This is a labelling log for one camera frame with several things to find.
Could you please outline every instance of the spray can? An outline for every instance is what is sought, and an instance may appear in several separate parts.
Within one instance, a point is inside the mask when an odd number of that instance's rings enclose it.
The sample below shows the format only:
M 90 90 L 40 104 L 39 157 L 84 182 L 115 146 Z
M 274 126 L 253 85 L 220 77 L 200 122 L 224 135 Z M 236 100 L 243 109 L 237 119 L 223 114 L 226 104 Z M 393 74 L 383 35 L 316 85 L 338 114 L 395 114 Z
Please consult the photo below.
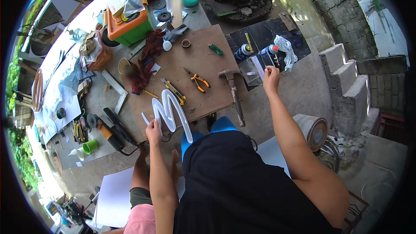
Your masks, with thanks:
M 270 44 L 268 47 L 264 48 L 259 52 L 259 55 L 262 58 L 268 58 L 269 56 L 273 56 L 278 53 L 279 47 L 274 44 Z
M 249 50 L 247 50 L 247 48 L 249 47 L 248 44 L 243 44 L 240 49 L 238 49 L 235 53 L 234 53 L 234 58 L 236 60 L 243 60 L 246 59 L 248 56 L 251 55 L 251 52 Z

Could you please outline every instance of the yellow-handled pliers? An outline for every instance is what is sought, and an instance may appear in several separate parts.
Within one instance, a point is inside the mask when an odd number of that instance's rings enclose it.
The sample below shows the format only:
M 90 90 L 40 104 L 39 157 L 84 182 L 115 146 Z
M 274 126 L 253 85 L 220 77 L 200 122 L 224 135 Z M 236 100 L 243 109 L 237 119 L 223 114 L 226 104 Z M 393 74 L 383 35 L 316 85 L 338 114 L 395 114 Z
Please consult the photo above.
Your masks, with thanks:
M 203 83 L 205 83 L 205 85 L 208 88 L 211 88 L 211 85 L 209 85 L 209 83 L 202 77 L 198 76 L 198 74 L 196 73 L 192 73 L 190 72 L 190 70 L 188 70 L 187 68 L 184 67 L 185 72 L 187 72 L 187 74 L 191 75 L 192 77 L 190 78 L 190 80 L 195 84 L 195 86 L 198 88 L 198 90 L 202 93 L 205 93 L 205 91 L 200 87 L 200 85 L 198 84 L 198 81 L 202 81 Z

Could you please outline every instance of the orange and green toolbox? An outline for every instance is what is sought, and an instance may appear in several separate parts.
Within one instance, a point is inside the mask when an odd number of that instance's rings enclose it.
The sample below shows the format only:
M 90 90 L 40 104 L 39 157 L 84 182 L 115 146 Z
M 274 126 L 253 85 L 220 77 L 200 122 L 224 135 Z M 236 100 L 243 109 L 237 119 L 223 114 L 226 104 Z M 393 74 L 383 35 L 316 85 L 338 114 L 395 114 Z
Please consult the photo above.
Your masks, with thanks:
M 140 11 L 137 18 L 130 22 L 123 22 L 121 16 L 114 17 L 107 6 L 108 39 L 130 46 L 144 39 L 153 30 L 152 18 L 149 14 L 147 0 L 140 0 L 145 9 Z

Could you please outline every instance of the hammer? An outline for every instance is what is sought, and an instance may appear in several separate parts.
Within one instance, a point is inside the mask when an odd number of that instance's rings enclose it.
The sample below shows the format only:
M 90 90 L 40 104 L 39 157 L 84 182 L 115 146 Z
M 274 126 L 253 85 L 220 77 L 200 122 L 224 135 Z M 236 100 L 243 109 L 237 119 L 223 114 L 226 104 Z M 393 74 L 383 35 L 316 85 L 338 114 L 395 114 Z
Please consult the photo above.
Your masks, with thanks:
M 218 73 L 218 78 L 226 78 L 228 84 L 231 87 L 232 98 L 234 99 L 234 104 L 236 105 L 238 120 L 240 122 L 240 127 L 245 127 L 244 116 L 242 114 L 242 109 L 240 105 L 240 98 L 238 97 L 237 87 L 234 83 L 234 74 L 239 74 L 241 76 L 240 70 L 228 69 Z

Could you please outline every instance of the hand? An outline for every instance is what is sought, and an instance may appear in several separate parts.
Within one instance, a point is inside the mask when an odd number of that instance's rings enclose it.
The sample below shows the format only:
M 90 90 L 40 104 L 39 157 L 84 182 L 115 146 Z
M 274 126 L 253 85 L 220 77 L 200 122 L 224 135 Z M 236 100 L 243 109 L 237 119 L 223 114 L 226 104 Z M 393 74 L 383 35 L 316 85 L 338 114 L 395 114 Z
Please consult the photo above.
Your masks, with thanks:
M 263 88 L 268 96 L 278 93 L 279 79 L 279 69 L 270 65 L 266 66 L 266 69 L 264 69 Z
M 159 130 L 159 121 L 157 119 L 152 120 L 146 128 L 146 135 L 149 139 L 149 144 L 159 144 L 162 139 L 162 134 Z

